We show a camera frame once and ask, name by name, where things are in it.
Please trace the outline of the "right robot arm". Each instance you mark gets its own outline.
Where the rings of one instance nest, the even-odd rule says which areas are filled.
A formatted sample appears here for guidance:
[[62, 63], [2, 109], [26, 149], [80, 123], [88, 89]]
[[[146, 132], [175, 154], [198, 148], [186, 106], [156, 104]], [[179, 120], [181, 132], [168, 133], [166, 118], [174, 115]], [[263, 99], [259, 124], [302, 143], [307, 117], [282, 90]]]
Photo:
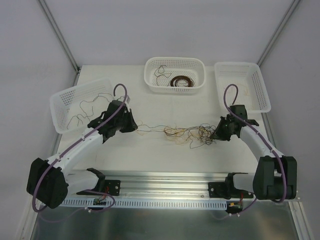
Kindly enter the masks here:
[[257, 160], [255, 173], [232, 172], [224, 181], [226, 199], [238, 196], [242, 191], [252, 193], [258, 200], [281, 203], [293, 200], [297, 195], [297, 160], [277, 150], [261, 133], [259, 124], [248, 119], [244, 105], [226, 108], [228, 114], [210, 136], [215, 141], [230, 141], [237, 136], [251, 150]]

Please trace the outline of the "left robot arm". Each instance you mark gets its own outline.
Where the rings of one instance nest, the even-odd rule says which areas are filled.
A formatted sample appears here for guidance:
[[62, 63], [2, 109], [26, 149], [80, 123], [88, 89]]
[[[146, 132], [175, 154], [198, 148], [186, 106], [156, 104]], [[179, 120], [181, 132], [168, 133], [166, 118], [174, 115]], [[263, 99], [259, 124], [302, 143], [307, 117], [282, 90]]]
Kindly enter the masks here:
[[78, 173], [72, 173], [72, 170], [78, 163], [91, 159], [116, 132], [131, 133], [137, 128], [128, 103], [112, 100], [107, 110], [87, 125], [75, 143], [46, 160], [35, 159], [30, 166], [26, 186], [26, 191], [32, 196], [33, 210], [41, 212], [36, 201], [54, 209], [72, 194], [106, 194], [106, 177], [102, 172], [94, 168]]

